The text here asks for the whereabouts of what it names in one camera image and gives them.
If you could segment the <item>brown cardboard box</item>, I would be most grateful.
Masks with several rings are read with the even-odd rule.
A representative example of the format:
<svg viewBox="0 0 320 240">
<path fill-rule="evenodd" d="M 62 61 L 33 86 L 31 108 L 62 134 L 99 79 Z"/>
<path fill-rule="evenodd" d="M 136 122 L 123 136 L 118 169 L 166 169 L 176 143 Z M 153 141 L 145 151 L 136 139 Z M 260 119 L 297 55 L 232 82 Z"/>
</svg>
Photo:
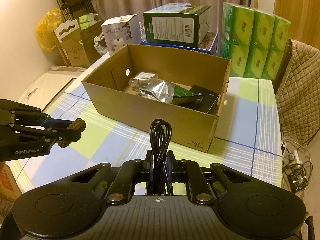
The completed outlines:
<svg viewBox="0 0 320 240">
<path fill-rule="evenodd" d="M 207 152 L 228 87 L 231 62 L 177 48 L 129 44 L 106 59 L 82 84 L 99 114 L 143 131 L 155 119 L 172 127 L 172 140 Z M 207 113 L 185 107 L 199 86 L 218 95 Z"/>
</svg>

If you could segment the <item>black box in carton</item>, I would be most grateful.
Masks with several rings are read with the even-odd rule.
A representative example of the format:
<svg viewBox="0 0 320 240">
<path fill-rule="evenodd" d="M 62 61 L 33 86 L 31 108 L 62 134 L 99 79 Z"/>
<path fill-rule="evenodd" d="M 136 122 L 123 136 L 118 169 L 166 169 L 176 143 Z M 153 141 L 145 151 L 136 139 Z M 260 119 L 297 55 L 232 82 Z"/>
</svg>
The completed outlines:
<svg viewBox="0 0 320 240">
<path fill-rule="evenodd" d="M 189 90 L 175 86 L 172 104 L 212 114 L 219 96 L 219 94 L 197 85 L 193 85 Z"/>
</svg>

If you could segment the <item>cardboard box at left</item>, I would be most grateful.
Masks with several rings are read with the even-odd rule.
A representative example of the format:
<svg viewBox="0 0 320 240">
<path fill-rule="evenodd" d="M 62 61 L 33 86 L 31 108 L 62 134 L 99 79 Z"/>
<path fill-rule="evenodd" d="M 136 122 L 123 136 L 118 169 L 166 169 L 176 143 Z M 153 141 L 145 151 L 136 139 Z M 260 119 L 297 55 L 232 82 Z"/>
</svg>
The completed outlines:
<svg viewBox="0 0 320 240">
<path fill-rule="evenodd" d="M 94 38 L 103 31 L 102 20 L 82 30 L 77 20 L 61 23 L 54 33 L 71 66 L 90 67 L 101 55 L 94 47 Z"/>
</svg>

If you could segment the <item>silver foil bag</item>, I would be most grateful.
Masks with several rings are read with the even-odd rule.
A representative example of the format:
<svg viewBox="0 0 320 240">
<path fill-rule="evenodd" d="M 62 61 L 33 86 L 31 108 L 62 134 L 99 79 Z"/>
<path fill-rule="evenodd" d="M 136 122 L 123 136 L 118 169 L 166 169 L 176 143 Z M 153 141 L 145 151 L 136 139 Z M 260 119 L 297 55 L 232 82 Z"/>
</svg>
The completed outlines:
<svg viewBox="0 0 320 240">
<path fill-rule="evenodd" d="M 179 85 L 169 81 L 159 81 L 157 83 L 150 84 L 147 87 L 140 88 L 140 93 L 150 99 L 172 104 L 175 86 L 180 87 Z"/>
</svg>

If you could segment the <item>white plastic trash bag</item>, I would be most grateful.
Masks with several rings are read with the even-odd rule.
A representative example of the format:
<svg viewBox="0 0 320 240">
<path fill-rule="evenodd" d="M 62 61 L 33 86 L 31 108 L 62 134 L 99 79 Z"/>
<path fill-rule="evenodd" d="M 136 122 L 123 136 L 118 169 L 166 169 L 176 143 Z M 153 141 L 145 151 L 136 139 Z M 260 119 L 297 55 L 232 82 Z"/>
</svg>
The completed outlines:
<svg viewBox="0 0 320 240">
<path fill-rule="evenodd" d="M 94 47 L 101 56 L 108 52 L 103 32 L 94 38 Z"/>
</svg>

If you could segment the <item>foil wrapped white packet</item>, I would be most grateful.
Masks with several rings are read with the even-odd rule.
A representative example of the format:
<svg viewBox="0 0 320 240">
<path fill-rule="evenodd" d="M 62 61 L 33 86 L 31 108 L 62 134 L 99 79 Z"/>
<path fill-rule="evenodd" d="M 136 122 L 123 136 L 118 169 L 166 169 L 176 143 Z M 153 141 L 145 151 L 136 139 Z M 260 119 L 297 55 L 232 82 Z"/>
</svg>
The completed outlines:
<svg viewBox="0 0 320 240">
<path fill-rule="evenodd" d="M 139 72 L 129 80 L 132 90 L 138 92 L 140 88 L 147 87 L 158 81 L 158 74 L 150 72 Z"/>
</svg>

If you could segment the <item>yellow plastic bag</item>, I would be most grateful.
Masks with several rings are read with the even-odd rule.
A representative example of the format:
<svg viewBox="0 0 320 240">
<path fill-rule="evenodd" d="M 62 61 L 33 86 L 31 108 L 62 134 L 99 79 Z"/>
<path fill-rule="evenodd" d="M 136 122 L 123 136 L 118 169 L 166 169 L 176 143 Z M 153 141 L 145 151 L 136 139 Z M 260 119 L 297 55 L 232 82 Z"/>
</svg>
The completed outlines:
<svg viewBox="0 0 320 240">
<path fill-rule="evenodd" d="M 35 37 L 43 51 L 50 52 L 56 45 L 53 32 L 63 23 L 63 15 L 60 9 L 50 9 L 38 22 L 35 29 Z"/>
</svg>

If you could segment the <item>white power strip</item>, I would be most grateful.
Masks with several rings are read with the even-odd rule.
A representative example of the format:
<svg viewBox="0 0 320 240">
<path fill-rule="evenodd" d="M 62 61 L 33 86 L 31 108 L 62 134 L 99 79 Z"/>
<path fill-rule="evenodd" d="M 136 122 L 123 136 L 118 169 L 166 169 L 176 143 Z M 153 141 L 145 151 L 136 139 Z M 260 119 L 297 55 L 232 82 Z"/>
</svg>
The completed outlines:
<svg viewBox="0 0 320 240">
<path fill-rule="evenodd" d="M 289 165 L 290 166 L 299 166 L 301 164 L 297 150 L 293 150 L 289 153 Z"/>
</svg>

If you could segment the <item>white humidifier box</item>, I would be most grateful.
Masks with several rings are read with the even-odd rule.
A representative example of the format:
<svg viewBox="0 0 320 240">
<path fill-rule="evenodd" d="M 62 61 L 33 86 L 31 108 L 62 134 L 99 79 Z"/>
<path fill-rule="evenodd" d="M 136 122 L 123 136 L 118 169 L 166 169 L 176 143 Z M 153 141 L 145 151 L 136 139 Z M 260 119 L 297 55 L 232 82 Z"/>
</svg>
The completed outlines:
<svg viewBox="0 0 320 240">
<path fill-rule="evenodd" d="M 110 56 L 127 44 L 140 44 L 142 41 L 137 14 L 109 18 L 101 28 Z"/>
</svg>

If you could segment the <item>small fan device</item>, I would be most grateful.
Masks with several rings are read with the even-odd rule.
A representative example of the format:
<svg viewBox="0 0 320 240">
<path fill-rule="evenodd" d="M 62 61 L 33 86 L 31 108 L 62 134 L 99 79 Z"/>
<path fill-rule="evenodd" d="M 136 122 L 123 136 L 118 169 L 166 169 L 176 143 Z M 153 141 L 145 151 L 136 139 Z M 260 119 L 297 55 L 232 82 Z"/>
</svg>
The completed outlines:
<svg viewBox="0 0 320 240">
<path fill-rule="evenodd" d="M 294 169 L 288 176 L 291 192 L 296 193 L 298 191 L 305 190 L 308 186 L 308 179 L 306 172 L 303 169 Z"/>
</svg>

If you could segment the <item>black folded rack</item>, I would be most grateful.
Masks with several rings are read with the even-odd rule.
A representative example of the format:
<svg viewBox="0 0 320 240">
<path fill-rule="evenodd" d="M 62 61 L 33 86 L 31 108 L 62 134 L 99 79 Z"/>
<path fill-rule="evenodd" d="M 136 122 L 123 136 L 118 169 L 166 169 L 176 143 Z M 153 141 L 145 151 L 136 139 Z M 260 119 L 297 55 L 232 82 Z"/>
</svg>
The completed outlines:
<svg viewBox="0 0 320 240">
<path fill-rule="evenodd" d="M 65 21 L 77 20 L 80 16 L 96 13 L 92 0 L 56 0 Z"/>
</svg>

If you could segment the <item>quilted beige chair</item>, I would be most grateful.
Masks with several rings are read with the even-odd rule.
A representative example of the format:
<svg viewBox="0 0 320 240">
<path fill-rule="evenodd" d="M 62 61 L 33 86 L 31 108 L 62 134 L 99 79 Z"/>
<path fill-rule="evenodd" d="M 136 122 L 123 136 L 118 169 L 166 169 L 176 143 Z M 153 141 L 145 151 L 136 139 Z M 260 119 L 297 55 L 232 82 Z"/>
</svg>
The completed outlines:
<svg viewBox="0 0 320 240">
<path fill-rule="evenodd" d="M 285 137 L 310 142 L 319 131 L 319 50 L 289 39 L 274 89 Z"/>
</svg>

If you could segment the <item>green printed carton box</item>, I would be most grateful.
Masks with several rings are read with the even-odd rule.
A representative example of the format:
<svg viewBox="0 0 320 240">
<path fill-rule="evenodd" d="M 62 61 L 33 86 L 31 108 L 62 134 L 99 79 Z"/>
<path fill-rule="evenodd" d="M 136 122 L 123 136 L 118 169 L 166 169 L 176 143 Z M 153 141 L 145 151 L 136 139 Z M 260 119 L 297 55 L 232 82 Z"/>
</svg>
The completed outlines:
<svg viewBox="0 0 320 240">
<path fill-rule="evenodd" d="M 209 5 L 168 3 L 143 13 L 146 40 L 197 48 L 210 30 Z"/>
</svg>

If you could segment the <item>green tissue pack bundle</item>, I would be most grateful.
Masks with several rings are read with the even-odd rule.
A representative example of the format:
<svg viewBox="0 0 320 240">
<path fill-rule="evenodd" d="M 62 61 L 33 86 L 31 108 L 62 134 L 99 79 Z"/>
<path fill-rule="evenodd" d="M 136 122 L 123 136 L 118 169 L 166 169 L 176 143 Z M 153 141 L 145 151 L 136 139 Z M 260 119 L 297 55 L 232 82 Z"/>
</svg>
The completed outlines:
<svg viewBox="0 0 320 240">
<path fill-rule="evenodd" d="M 231 60 L 230 76 L 274 80 L 290 27 L 278 15 L 224 2 L 220 56 Z"/>
</svg>

